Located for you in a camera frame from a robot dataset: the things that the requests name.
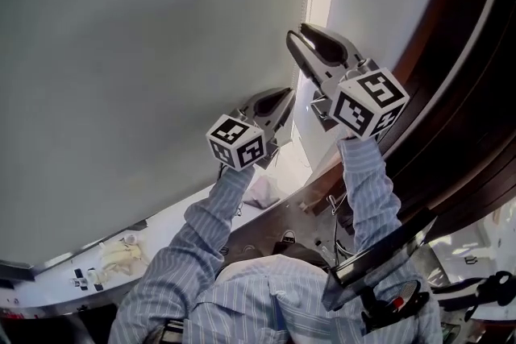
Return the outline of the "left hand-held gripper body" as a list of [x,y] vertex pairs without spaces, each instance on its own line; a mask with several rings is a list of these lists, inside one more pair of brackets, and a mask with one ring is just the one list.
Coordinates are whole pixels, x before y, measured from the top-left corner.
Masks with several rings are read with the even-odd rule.
[[261,115],[253,115],[245,106],[222,115],[206,132],[206,140],[213,157],[224,166],[242,171],[256,164],[266,169],[280,150],[276,137],[280,129],[264,129]]

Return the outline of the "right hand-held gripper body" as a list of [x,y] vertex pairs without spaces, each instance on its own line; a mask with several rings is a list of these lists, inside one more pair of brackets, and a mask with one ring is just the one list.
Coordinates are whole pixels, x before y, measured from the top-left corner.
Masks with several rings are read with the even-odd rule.
[[389,129],[410,100],[396,77],[372,59],[326,76],[310,103],[325,131],[340,124],[365,141]]

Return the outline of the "grey roller blind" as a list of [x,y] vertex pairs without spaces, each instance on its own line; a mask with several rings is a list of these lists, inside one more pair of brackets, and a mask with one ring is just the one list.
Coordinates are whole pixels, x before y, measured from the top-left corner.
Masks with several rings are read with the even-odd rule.
[[306,0],[0,0],[0,260],[40,265],[208,185],[205,134],[295,86]]

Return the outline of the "person's right forearm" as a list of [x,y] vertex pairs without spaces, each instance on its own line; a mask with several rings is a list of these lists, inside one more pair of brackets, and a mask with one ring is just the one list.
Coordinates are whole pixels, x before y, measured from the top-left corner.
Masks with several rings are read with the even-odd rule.
[[375,139],[341,139],[337,147],[343,163],[347,202],[353,212],[354,246],[364,251],[401,226],[399,198],[386,174]]

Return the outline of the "person's left forearm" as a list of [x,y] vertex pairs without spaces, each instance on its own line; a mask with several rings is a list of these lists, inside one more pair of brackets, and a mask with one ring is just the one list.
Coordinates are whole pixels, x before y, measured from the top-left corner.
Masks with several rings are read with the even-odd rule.
[[220,250],[231,233],[231,222],[256,170],[226,170],[208,197],[194,202],[185,223],[170,244],[158,251],[135,291],[153,296],[192,300],[210,287],[222,265]]

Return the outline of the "pale crumpled cloth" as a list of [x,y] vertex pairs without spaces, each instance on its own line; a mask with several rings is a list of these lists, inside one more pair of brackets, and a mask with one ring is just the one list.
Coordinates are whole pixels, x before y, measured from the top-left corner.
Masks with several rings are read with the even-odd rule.
[[281,199],[275,184],[261,176],[244,194],[243,203],[257,209],[267,209]]

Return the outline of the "person's legs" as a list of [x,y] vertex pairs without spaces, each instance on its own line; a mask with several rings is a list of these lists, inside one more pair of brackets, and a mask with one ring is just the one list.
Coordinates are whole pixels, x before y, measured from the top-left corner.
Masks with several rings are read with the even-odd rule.
[[300,259],[301,261],[320,268],[327,267],[327,262],[317,251],[304,247],[299,242],[277,242],[273,248],[272,254]]

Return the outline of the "person's striped shirt torso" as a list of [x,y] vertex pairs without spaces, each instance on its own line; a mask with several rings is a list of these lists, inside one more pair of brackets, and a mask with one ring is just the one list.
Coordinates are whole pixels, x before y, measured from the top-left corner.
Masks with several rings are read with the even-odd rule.
[[203,252],[178,258],[162,251],[119,307],[109,344],[144,344],[168,321],[182,344],[443,344],[439,307],[367,331],[359,299],[323,307],[325,273],[283,255],[225,269]]

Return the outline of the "cream fabric bag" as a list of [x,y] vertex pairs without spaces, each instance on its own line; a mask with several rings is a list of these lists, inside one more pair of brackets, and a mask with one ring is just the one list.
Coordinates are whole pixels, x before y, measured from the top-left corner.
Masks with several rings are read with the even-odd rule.
[[124,240],[104,246],[100,261],[102,273],[106,276],[112,272],[131,276],[134,263],[141,263],[145,267],[150,263],[138,243],[128,243]]

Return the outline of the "white desk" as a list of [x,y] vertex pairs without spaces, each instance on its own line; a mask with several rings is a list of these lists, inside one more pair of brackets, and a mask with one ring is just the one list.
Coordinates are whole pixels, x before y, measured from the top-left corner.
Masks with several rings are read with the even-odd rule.
[[[450,284],[487,278],[498,271],[516,276],[516,196],[486,217],[429,245]],[[472,318],[516,322],[516,298],[505,307],[482,305]]]

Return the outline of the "black office chair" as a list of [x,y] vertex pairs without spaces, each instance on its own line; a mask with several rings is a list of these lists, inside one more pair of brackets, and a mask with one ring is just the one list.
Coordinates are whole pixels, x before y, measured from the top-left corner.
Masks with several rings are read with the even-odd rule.
[[443,287],[432,287],[439,306],[446,312],[465,309],[464,320],[472,319],[482,305],[505,307],[516,298],[516,276],[498,271],[487,278],[474,277]]

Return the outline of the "white windowsill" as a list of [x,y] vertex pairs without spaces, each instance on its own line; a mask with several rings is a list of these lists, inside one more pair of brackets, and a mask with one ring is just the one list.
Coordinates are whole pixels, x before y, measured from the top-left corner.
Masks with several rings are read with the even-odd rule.
[[[112,238],[73,259],[67,260],[35,277],[34,282],[22,282],[12,289],[0,288],[0,309],[15,318],[38,318],[44,314],[72,313],[82,305],[91,305],[95,300],[107,297],[110,293],[130,288],[145,273],[147,267],[141,263],[132,265],[133,274],[112,272],[102,273],[101,253],[104,246],[122,241],[126,234],[136,234],[143,253],[151,261],[156,253],[169,245],[173,236],[184,225],[184,213],[196,201],[207,197],[208,189],[203,189],[178,203],[161,210],[147,218],[148,227],[138,232],[128,231]],[[72,283],[73,270],[80,268],[87,278],[86,271],[94,267],[104,287],[97,292],[88,280],[88,290],[82,291]]]

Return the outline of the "black mount with red button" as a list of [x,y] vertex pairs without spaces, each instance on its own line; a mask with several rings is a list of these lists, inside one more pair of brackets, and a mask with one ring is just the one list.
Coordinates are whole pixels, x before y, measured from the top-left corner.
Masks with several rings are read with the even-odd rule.
[[406,282],[390,301],[378,300],[371,287],[366,287],[360,294],[364,306],[361,313],[367,333],[396,324],[416,315],[430,299],[429,292],[421,291],[417,280]]

